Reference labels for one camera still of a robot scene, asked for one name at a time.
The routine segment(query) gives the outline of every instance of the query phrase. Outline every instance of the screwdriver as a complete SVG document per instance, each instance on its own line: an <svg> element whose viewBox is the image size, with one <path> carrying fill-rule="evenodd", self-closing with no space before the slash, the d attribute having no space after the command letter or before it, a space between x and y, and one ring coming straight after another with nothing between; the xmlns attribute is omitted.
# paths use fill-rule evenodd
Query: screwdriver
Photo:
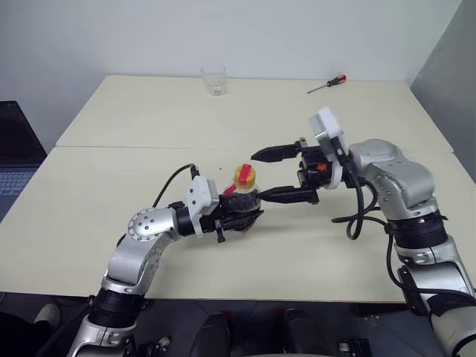
<svg viewBox="0 0 476 357"><path fill-rule="evenodd" d="M324 87L332 87L332 86L335 86L336 84L341 84L341 83L345 82L346 79L347 79L347 77L345 77L345 74L341 74L340 76L337 76L333 80L328 80L327 83L324 84L323 86L320 86L320 87L314 88L311 91L308 91L306 94L313 93L314 91L317 91L318 89L321 89L321 88L324 88Z"/></svg>

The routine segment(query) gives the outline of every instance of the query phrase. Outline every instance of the laptop keyboard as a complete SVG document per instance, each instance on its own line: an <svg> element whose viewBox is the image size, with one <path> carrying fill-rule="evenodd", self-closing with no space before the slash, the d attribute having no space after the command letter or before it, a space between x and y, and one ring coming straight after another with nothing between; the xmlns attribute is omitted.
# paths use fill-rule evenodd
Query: laptop keyboard
<svg viewBox="0 0 476 357"><path fill-rule="evenodd" d="M0 196L18 196L34 172L0 173Z"/></svg>

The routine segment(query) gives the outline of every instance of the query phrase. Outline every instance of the shoe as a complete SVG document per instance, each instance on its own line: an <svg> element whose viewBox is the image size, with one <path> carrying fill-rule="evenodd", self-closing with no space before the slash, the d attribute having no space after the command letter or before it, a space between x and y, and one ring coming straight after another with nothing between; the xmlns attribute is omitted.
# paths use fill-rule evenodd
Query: shoe
<svg viewBox="0 0 476 357"><path fill-rule="evenodd" d="M48 303L38 312L34 324L39 321L46 321L50 324L51 329L56 330L60 325L61 311L54 303Z"/></svg>

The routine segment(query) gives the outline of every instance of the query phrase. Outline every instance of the table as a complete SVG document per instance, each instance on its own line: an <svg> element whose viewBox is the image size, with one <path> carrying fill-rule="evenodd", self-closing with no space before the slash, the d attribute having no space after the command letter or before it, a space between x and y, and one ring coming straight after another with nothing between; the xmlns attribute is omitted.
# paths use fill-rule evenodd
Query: table
<svg viewBox="0 0 476 357"><path fill-rule="evenodd" d="M381 138L416 152L452 148L404 82L229 80L210 97L200 78L108 76L58 146L242 149L315 142L308 119L328 106L348 144Z"/></svg>
<svg viewBox="0 0 476 357"><path fill-rule="evenodd" d="M435 176L447 231L476 281L476 189L451 153L407 152ZM227 185L249 150L56 147L0 224L2 290L94 294L130 217L149 207L175 168L196 162L202 175ZM256 163L262 189L297 184L298 160ZM181 199L183 174L162 204ZM352 242L334 216L356 210L352 190L319 190L321 203L263 203L246 234L188 237L172 244L149 298L403 301L385 270L387 238L368 222Z"/></svg>

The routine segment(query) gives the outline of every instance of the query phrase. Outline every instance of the laptop screen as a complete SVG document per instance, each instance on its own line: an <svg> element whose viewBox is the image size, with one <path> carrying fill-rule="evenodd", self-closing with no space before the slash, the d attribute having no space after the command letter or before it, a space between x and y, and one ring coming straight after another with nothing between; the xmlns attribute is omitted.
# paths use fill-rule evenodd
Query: laptop screen
<svg viewBox="0 0 476 357"><path fill-rule="evenodd" d="M41 164L46 152L15 101L0 102L0 167Z"/></svg>

